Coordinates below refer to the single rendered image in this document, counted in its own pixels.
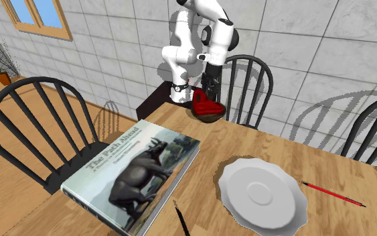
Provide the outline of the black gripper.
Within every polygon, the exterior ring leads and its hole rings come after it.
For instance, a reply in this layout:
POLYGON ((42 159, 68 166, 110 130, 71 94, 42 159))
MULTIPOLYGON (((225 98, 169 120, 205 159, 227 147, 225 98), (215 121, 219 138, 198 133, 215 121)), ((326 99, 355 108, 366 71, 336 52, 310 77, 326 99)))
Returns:
POLYGON ((209 95, 213 101, 219 101, 221 83, 218 77, 221 75, 222 65, 213 65, 211 63, 206 64, 205 71, 202 77, 202 90, 206 95, 209 95))

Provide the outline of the red lumpy object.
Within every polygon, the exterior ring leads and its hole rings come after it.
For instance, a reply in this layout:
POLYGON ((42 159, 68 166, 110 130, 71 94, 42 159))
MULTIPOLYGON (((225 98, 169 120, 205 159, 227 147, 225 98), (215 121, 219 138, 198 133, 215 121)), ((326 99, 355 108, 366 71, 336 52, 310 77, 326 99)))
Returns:
POLYGON ((196 115, 220 114, 225 110, 224 105, 210 100, 201 89, 194 91, 192 102, 192 109, 196 115))

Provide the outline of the dark brown bowl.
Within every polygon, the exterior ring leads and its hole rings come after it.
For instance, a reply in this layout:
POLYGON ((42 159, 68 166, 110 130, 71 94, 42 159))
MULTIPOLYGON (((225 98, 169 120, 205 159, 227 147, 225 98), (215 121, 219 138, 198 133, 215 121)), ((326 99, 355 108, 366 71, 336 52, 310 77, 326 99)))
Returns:
POLYGON ((217 120, 219 120, 220 118, 222 118, 225 114, 226 114, 226 107, 225 107, 225 110, 223 113, 220 113, 220 114, 212 114, 212 115, 196 115, 194 113, 194 110, 191 108, 191 112, 192 112, 192 115, 200 120, 201 122, 204 122, 204 123, 213 123, 217 120))

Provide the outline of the black spindle-back chair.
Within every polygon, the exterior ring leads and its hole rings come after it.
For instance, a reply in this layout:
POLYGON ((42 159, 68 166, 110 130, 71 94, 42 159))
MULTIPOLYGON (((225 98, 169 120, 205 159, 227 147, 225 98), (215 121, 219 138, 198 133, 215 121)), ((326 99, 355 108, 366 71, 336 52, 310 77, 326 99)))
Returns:
POLYGON ((226 106, 225 120, 258 129, 273 93, 273 74, 261 59, 238 54, 229 57, 219 77, 218 101, 226 106))
MULTIPOLYGON (((346 157, 349 149, 351 148, 352 143, 354 142, 355 138, 358 136, 358 132, 362 126, 362 124, 368 119, 372 118, 373 124, 366 134, 361 146, 358 148, 357 152, 353 156, 353 160, 359 161, 367 150, 367 148, 374 143, 373 139, 377 136, 377 101, 373 102, 369 105, 362 113, 357 117, 350 133, 344 142, 343 148, 340 152, 340 156, 346 157)), ((365 161, 366 164, 373 164, 374 161, 377 159, 377 146, 375 147, 374 151, 371 153, 370 157, 365 161)))
POLYGON ((57 78, 17 80, 0 91, 0 156, 54 194, 121 135, 121 119, 57 78))

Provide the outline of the dark robot stand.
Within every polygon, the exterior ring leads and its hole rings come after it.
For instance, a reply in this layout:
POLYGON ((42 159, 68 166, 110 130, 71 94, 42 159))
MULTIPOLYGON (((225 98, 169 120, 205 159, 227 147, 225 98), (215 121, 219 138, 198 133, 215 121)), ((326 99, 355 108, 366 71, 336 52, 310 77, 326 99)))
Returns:
POLYGON ((152 114, 156 109, 158 109, 164 103, 171 103, 179 107, 184 107, 186 109, 191 109, 192 102, 188 101, 186 103, 175 103, 170 98, 170 92, 172 89, 172 82, 164 81, 156 90, 154 90, 148 98, 136 108, 137 119, 146 119, 150 114, 152 114))

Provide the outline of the wooden table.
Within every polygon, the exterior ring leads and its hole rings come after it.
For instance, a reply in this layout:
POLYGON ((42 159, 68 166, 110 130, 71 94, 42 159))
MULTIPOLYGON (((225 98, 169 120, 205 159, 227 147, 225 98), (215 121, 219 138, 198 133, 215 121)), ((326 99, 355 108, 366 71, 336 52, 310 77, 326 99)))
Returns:
POLYGON ((173 200, 191 236, 256 236, 241 227, 219 199, 218 166, 238 157, 261 158, 298 181, 366 205, 357 206, 300 183, 308 200, 308 222, 297 236, 377 236, 377 171, 373 166, 225 120, 204 124, 169 103, 148 120, 198 139, 200 152, 146 236, 185 236, 173 200))

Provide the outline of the book with animal cover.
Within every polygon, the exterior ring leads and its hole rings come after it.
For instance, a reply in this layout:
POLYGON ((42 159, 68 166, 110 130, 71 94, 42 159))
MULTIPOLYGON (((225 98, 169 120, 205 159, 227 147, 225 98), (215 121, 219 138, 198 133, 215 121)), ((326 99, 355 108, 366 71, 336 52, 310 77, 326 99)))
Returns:
POLYGON ((199 145, 195 138, 142 119, 60 189, 120 236, 145 236, 199 145))

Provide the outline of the white scalloped plate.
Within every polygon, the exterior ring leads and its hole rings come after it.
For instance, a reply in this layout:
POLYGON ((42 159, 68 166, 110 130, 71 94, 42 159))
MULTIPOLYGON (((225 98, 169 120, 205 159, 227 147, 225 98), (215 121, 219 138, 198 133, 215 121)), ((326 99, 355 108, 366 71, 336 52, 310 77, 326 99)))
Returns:
POLYGON ((260 236, 295 236, 307 224, 307 198, 296 179, 260 158, 223 167, 220 199, 234 220, 260 236))

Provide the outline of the black pen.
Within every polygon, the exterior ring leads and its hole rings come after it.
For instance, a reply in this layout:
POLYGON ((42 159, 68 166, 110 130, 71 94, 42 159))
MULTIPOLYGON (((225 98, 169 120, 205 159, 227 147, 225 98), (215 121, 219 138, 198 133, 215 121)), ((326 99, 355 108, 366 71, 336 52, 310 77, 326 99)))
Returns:
POLYGON ((187 228, 187 225, 186 225, 186 223, 184 221, 183 215, 182 215, 181 211, 178 208, 176 200, 173 200, 173 204, 174 204, 175 210, 177 212, 177 215, 178 215, 179 221, 181 223, 181 226, 183 228, 183 232, 185 233, 185 236, 190 236, 190 232, 189 232, 189 230, 187 228))

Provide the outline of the red pen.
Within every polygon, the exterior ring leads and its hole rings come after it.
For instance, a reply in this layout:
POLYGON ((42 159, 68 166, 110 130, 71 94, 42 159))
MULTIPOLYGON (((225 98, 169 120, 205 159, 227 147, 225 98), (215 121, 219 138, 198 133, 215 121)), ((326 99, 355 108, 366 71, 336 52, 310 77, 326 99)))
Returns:
POLYGON ((308 186, 308 187, 310 187, 310 188, 313 188, 313 189, 316 189, 316 190, 318 190, 318 191, 324 192, 324 193, 329 194, 329 195, 331 195, 331 196, 334 196, 334 197, 336 197, 336 198, 340 198, 340 199, 342 199, 342 200, 344 200, 344 201, 346 201, 346 202, 350 202, 350 203, 355 204, 355 205, 357 205, 357 206, 359 206, 359 207, 365 207, 365 208, 366 208, 366 205, 362 204, 361 202, 358 202, 358 201, 355 201, 355 200, 353 200, 353 199, 350 199, 350 198, 348 198, 348 197, 346 197, 346 196, 342 196, 342 195, 340 195, 340 194, 337 194, 337 193, 332 192, 332 191, 330 191, 330 190, 327 190, 327 189, 321 188, 321 187, 316 186, 316 185, 314 185, 314 184, 311 184, 311 183, 305 182, 305 181, 303 181, 303 180, 300 180, 299 182, 302 183, 302 184, 304 184, 304 185, 306 185, 306 186, 308 186))

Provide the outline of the wooden framed window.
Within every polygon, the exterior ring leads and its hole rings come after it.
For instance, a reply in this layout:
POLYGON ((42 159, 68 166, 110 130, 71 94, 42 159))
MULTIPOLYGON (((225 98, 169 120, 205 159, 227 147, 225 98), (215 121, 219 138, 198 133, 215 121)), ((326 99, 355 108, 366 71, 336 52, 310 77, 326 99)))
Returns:
POLYGON ((1 0, 15 29, 72 41, 59 0, 1 0))

